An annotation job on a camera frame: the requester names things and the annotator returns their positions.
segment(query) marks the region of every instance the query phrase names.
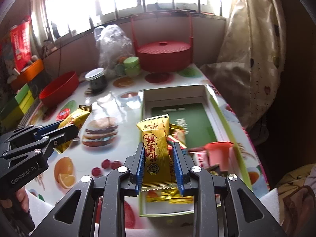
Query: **white cloth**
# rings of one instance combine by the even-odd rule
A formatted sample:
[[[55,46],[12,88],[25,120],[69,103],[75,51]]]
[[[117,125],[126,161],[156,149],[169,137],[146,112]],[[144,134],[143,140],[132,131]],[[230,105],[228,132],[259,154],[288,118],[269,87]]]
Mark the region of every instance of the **white cloth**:
[[[30,212],[34,221],[35,227],[48,215],[53,206],[40,200],[27,191],[30,201]],[[273,189],[266,195],[260,198],[260,201],[273,215],[275,220],[279,223],[279,199],[277,189]],[[98,236],[99,225],[95,224],[94,236]],[[127,237],[161,237],[161,236],[173,236],[173,237],[189,237],[192,236],[193,227],[178,227],[167,229],[126,229]],[[219,236],[224,236],[222,220],[219,220]]]

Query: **hamburger print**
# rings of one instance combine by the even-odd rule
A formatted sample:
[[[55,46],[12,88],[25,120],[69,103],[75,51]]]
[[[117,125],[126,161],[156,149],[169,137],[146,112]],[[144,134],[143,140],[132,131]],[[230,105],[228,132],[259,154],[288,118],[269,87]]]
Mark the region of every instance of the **hamburger print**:
[[[118,131],[115,118],[106,117],[92,120],[86,127],[82,143],[90,147],[99,147],[114,141]]]

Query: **red bag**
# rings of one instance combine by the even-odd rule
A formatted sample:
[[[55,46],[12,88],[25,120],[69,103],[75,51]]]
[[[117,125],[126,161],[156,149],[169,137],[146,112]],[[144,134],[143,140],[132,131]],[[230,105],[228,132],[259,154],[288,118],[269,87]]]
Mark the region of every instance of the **red bag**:
[[[13,27],[10,31],[15,68],[18,72],[21,72],[32,56],[29,33],[30,17],[28,21]]]

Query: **curtain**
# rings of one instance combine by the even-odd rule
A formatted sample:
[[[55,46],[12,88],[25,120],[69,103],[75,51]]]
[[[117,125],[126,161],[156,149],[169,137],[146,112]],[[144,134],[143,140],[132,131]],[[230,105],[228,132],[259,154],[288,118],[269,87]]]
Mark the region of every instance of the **curtain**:
[[[201,70],[251,127],[271,106],[285,61],[281,0],[232,0],[217,63]]]

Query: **circular black logo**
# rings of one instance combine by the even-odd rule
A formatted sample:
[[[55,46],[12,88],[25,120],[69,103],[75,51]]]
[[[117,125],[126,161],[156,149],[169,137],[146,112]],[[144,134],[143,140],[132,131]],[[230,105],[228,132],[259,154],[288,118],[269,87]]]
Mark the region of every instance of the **circular black logo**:
[[[151,163],[147,166],[147,172],[151,175],[156,175],[159,172],[159,166],[156,163]]]

